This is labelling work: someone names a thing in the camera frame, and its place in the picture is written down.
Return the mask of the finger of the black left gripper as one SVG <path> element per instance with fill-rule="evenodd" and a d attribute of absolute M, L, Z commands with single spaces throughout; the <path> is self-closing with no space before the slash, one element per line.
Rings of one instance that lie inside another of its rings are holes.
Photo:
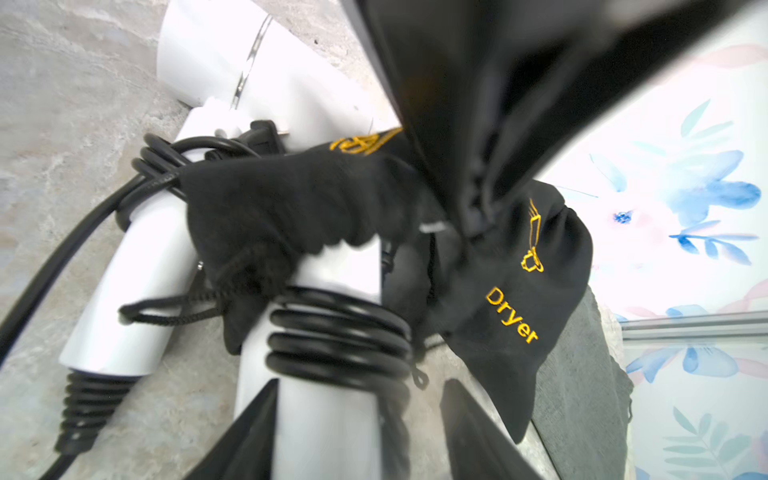
<path fill-rule="evenodd" d="M 346 1 L 455 226 L 490 230 L 576 134 L 742 1 Z"/>

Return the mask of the plain black drawstring pouch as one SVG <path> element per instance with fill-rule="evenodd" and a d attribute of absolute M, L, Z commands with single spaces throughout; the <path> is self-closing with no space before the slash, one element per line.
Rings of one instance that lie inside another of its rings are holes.
<path fill-rule="evenodd" d="M 559 191 L 535 180 L 486 233 L 430 236 L 422 343 L 438 334 L 490 397 L 512 440 L 532 418 L 536 376 L 587 288 L 588 229 Z"/>

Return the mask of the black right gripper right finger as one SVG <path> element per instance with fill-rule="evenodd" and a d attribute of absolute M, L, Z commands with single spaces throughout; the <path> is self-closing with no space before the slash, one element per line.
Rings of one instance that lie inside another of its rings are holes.
<path fill-rule="evenodd" d="M 453 479 L 541 479 L 460 381 L 444 383 L 440 411 Z"/>

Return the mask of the black pouch with gold logo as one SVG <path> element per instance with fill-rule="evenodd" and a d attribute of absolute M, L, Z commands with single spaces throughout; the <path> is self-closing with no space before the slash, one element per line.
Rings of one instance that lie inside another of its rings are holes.
<path fill-rule="evenodd" d="M 341 242 L 359 247 L 374 236 L 401 245 L 422 225 L 445 219 L 417 161 L 408 142 L 390 133 L 368 154 L 320 145 L 185 166 L 178 185 L 187 229 L 210 288 L 127 304 L 121 316 L 182 325 L 198 316 L 170 317 L 167 310 L 200 305 L 202 318 L 222 318 L 225 347 L 238 354 L 304 257 Z"/>

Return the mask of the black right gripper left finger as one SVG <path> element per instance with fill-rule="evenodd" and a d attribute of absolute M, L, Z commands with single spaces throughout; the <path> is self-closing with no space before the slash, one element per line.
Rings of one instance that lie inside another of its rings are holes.
<path fill-rule="evenodd" d="M 268 381 L 186 480 L 269 480 L 279 381 Z"/>

